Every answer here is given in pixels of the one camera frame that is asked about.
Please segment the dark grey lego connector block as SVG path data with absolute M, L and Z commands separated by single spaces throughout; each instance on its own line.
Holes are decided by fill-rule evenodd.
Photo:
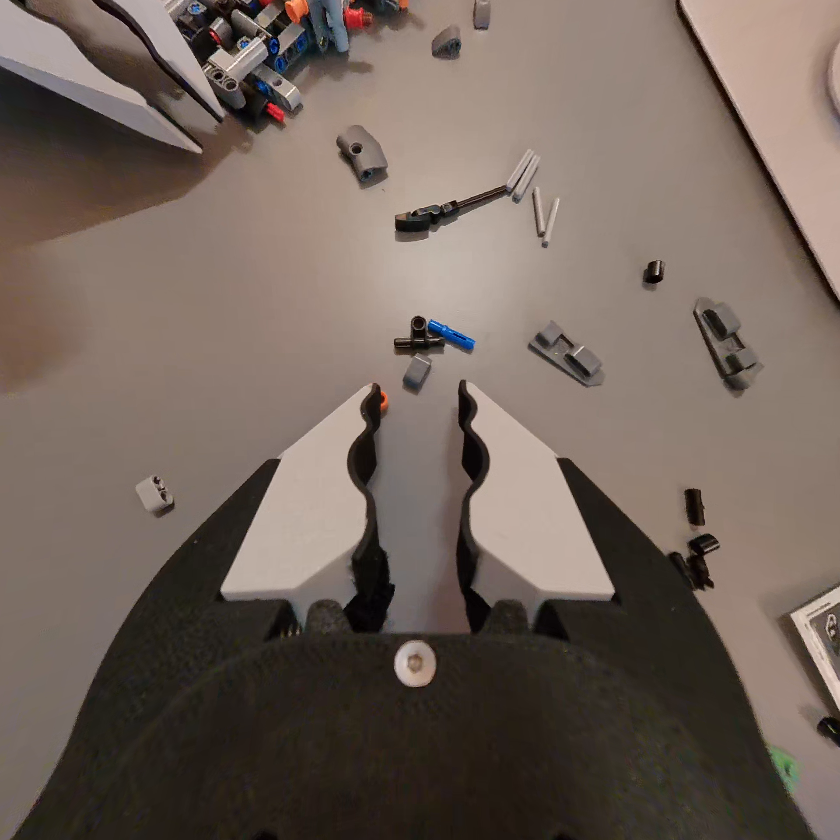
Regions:
M 342 131 L 337 136 L 336 144 L 362 186 L 386 176 L 389 164 L 382 146 L 360 124 L 353 124 Z

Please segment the grey two-hole lego brick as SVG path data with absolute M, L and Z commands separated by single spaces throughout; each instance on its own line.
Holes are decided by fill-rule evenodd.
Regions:
M 157 475 L 142 479 L 134 488 L 143 508 L 159 517 L 174 507 L 175 499 L 163 480 Z

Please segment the lego sticker sheet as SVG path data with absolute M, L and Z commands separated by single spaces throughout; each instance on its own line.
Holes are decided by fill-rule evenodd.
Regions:
M 839 708 L 839 584 L 789 613 L 833 704 Z

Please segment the partly built lego model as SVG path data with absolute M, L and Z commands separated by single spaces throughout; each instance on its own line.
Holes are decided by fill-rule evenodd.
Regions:
M 403 14 L 408 1 L 163 2 L 225 107 L 282 122 L 300 108 L 287 72 L 312 52 L 347 54 L 350 33 L 378 17 Z

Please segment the blue lego pin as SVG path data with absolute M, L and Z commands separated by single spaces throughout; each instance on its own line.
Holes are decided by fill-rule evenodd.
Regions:
M 476 341 L 464 335 L 448 325 L 443 324 L 437 320 L 430 319 L 427 322 L 427 328 L 430 333 L 436 337 L 459 347 L 462 350 L 471 352 L 476 347 Z

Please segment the green lego piece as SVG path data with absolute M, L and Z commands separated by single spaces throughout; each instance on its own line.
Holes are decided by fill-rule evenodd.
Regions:
M 797 792 L 801 781 L 801 766 L 797 759 L 777 745 L 767 744 L 767 750 L 773 766 L 790 795 Z

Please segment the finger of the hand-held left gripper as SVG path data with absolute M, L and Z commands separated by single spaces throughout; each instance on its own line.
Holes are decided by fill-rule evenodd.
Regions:
M 225 110 L 189 45 L 158 1 L 94 1 L 117 18 L 143 42 L 154 62 L 218 123 Z
M 136 90 L 100 71 L 60 27 L 2 1 L 1 67 L 152 140 L 201 154 L 201 145 Z

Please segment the dark grey lego panel piece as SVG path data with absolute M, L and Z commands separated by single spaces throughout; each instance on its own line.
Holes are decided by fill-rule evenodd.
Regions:
M 735 311 L 726 302 L 699 297 L 693 314 L 721 382 L 735 395 L 747 391 L 763 364 L 742 339 Z
M 528 348 L 586 387 L 602 385 L 605 381 L 600 358 L 582 343 L 573 341 L 555 321 L 549 321 L 537 332 Z

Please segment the black lego lever with axle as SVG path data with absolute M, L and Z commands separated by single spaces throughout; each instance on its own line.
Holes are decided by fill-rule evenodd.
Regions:
M 410 212 L 395 215 L 394 228 L 399 234 L 425 233 L 444 221 L 507 195 L 508 188 L 499 185 L 466 199 L 421 206 Z

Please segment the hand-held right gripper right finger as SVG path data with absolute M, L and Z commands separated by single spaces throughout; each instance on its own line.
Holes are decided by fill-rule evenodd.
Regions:
M 560 457 L 466 380 L 458 384 L 461 465 L 469 487 L 456 545 L 469 629 L 498 602 L 527 626 L 548 601 L 609 602 L 616 589 L 585 524 Z

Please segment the black lego cross connector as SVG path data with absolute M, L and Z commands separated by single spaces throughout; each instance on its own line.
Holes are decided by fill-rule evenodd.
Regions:
M 444 338 L 429 331 L 427 320 L 423 316 L 412 318 L 410 332 L 407 337 L 395 338 L 393 340 L 394 350 L 398 353 L 441 350 L 445 345 L 446 340 Z

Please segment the white lamp stand base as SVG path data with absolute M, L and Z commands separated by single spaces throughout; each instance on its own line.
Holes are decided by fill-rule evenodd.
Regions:
M 839 2 L 678 5 L 838 297 Z

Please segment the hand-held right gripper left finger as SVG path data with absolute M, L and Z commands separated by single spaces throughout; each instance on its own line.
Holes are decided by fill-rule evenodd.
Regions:
M 278 458 L 224 578 L 226 602 L 285 601 L 300 624 L 338 603 L 357 632 L 382 630 L 395 587 L 369 483 L 382 389 L 364 385 Z

